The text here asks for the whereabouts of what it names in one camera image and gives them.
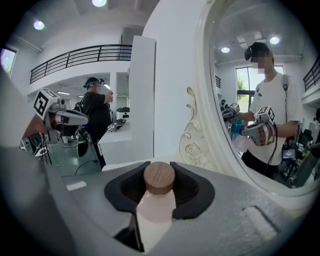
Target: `chair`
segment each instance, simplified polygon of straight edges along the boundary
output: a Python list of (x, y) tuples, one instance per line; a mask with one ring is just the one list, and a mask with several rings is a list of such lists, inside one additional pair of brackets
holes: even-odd
[(298, 138), (298, 143), (302, 144), (303, 147), (307, 145), (308, 142), (312, 141), (314, 138), (311, 136), (311, 131), (308, 129), (305, 129), (304, 132), (300, 133)]

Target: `window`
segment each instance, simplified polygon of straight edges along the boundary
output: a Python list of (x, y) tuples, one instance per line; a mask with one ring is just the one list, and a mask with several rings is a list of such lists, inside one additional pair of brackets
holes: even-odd
[[(274, 66), (275, 70), (284, 74), (283, 66)], [(258, 69), (252, 67), (236, 68), (237, 102), (240, 110), (249, 111), (254, 99), (256, 86), (265, 79), (265, 74), (258, 73)]]
[(16, 51), (4, 48), (1, 50), (1, 66), (4, 71), (10, 76), (12, 66), (15, 60)]

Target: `black pants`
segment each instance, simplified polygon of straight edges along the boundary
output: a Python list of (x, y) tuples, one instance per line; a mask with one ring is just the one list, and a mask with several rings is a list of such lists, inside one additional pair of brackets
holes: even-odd
[(269, 165), (267, 168), (267, 164), (260, 161), (258, 158), (256, 158), (253, 154), (249, 152), (249, 150), (243, 153), (241, 159), (246, 166), (248, 166), (249, 168), (255, 170), (256, 172), (262, 175), (267, 176), (272, 180), (274, 179), (274, 174), (278, 171), (278, 165)]
[(99, 148), (98, 148), (98, 138), (95, 137), (94, 135), (93, 136), (90, 135), (90, 136), (91, 136), (91, 139), (92, 139), (92, 143), (93, 143), (93, 146), (94, 146), (94, 150), (95, 150), (96, 156), (98, 157), (98, 161), (99, 161), (100, 167), (102, 169), (106, 165), (106, 162), (105, 162), (104, 156), (100, 154), (100, 151), (99, 151)]

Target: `railing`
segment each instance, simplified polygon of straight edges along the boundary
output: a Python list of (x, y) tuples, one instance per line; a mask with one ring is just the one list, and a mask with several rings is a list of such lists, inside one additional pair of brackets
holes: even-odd
[(30, 84), (59, 70), (76, 65), (105, 61), (130, 61), (132, 45), (108, 44), (72, 50), (56, 56), (31, 70)]
[(318, 56), (310, 69), (303, 78), (305, 91), (314, 86), (320, 79), (320, 57)]
[(216, 87), (220, 88), (220, 81), (221, 79), (217, 76), (215, 76), (215, 84), (216, 84)]

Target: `wooden knob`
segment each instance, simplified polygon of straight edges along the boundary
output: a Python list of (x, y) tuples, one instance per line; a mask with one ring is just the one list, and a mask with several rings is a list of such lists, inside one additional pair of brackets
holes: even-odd
[(143, 173), (146, 189), (155, 195), (169, 193), (174, 186), (175, 177), (175, 170), (165, 162), (153, 162)]

